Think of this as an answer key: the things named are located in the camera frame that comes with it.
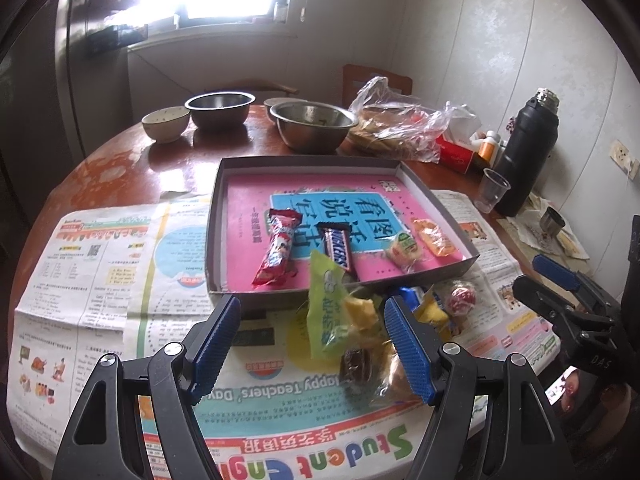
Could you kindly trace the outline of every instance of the metal thermos cap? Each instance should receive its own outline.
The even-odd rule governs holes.
[[[560,99],[558,99],[558,96],[548,88],[538,88],[538,92],[536,93],[536,100],[550,112],[553,112],[555,114],[558,113]]]

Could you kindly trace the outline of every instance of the qr code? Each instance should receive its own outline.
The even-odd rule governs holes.
[[[380,186],[388,193],[400,193],[400,188],[393,180],[380,180]]]

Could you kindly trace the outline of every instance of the bowl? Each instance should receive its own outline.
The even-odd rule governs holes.
[[[184,106],[162,108],[142,118],[145,133],[155,142],[163,144],[178,140],[189,124],[189,110]]]
[[[284,143],[299,153],[333,153],[358,124],[348,110],[311,101],[281,103],[271,113]]]
[[[267,108],[267,116],[273,121],[276,122],[276,118],[271,115],[271,108],[275,105],[279,105],[281,103],[292,103],[292,102],[305,102],[306,99],[298,99],[296,97],[272,97],[271,99],[264,100],[264,107]]]
[[[245,92],[213,92],[189,99],[184,105],[191,119],[206,132],[229,130],[240,126],[249,115],[255,97]]]

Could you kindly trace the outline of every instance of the black thermos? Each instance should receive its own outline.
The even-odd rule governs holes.
[[[511,137],[494,170],[511,189],[497,203],[495,210],[505,216],[516,216],[558,140],[558,105],[556,95],[539,88],[518,112]]]

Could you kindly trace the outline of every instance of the newspaper page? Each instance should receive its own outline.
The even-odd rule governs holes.
[[[130,288],[156,207],[65,216],[16,308],[7,410],[18,444],[49,468],[96,361],[122,354]]]
[[[522,352],[539,372],[559,345],[546,322],[513,298],[511,284],[521,274],[517,261],[466,196],[436,195],[481,253],[465,275],[476,286],[478,307],[456,341],[475,355],[495,359]],[[204,254],[185,252],[178,236],[187,228],[204,232],[207,215],[202,201],[171,205],[154,220],[157,239],[143,251],[127,314],[126,358],[152,355],[182,339],[211,312],[206,286],[197,284]],[[166,247],[179,266],[162,268]],[[306,310],[294,308],[242,322],[215,388],[194,412],[228,480],[401,478],[431,409],[411,402],[380,407],[371,399],[372,391],[355,395],[338,384],[338,363],[310,358]],[[153,473],[169,478],[150,399],[141,397],[140,406]],[[478,397],[472,432],[481,428],[485,409],[486,398]]]

